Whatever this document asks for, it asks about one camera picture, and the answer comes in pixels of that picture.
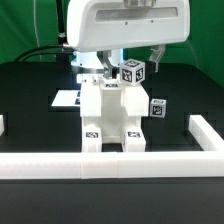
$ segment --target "black tabletop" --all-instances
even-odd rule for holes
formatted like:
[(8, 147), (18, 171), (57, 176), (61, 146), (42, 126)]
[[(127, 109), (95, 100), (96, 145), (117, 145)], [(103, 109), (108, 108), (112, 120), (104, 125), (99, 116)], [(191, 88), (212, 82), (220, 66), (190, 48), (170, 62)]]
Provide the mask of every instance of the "black tabletop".
[[(59, 89), (79, 88), (75, 75), (54, 63), (0, 65), (1, 152), (80, 151), (79, 110), (50, 106)], [(167, 100), (164, 119), (143, 118), (147, 151), (201, 150), (187, 131), (190, 114), (224, 136), (224, 89), (205, 74), (162, 64), (146, 77), (150, 98)], [(223, 178), (1, 180), (0, 223), (223, 224), (223, 198)]]

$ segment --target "green backdrop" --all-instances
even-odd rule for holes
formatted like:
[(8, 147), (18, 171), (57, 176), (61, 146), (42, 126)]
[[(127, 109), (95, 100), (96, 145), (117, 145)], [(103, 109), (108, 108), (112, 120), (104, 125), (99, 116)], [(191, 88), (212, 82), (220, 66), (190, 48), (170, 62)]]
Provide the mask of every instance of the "green backdrop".
[[(68, 2), (63, 1), (65, 14)], [(168, 45), (162, 62), (196, 65), (224, 87), (224, 1), (191, 0), (190, 5), (189, 42)], [(38, 45), (57, 44), (57, 33), (56, 0), (1, 0), (0, 63)], [(149, 53), (150, 48), (129, 49), (127, 57), (148, 60)]]

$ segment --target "white wooden block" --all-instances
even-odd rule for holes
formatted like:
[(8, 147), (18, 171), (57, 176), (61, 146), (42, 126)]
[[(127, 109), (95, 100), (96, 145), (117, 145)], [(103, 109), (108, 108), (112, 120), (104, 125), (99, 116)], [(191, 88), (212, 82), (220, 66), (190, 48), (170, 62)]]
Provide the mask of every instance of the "white wooden block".
[(125, 132), (125, 129), (133, 128), (133, 127), (141, 127), (141, 117), (139, 116), (128, 116), (125, 108), (122, 108), (122, 126), (121, 126), (121, 134)]
[(0, 179), (80, 179), (80, 153), (1, 153)]
[(117, 153), (86, 153), (81, 164), (82, 178), (117, 178)]
[(3, 115), (0, 115), (0, 136), (4, 132), (4, 122), (3, 122)]
[(146, 141), (141, 128), (132, 127), (125, 130), (122, 139), (124, 152), (144, 152)]
[(99, 82), (99, 79), (103, 78), (103, 74), (91, 74), (91, 73), (82, 73), (76, 75), (76, 83), (81, 84), (82, 82), (86, 82), (89, 77), (92, 76), (94, 82)]
[(141, 84), (124, 87), (124, 107), (128, 116), (148, 116), (149, 97)]
[(201, 115), (191, 115), (189, 131), (204, 151), (224, 151), (224, 140)]
[(80, 97), (80, 115), (85, 116), (101, 116), (101, 93), (99, 83), (91, 84), (91, 79), (88, 82), (83, 82), (81, 86)]
[(101, 152), (101, 128), (95, 125), (88, 125), (87, 127), (83, 127), (82, 132), (82, 152)]
[(118, 80), (101, 83), (103, 143), (120, 143), (121, 128), (121, 85)]
[(224, 176), (224, 153), (119, 153), (118, 178)]

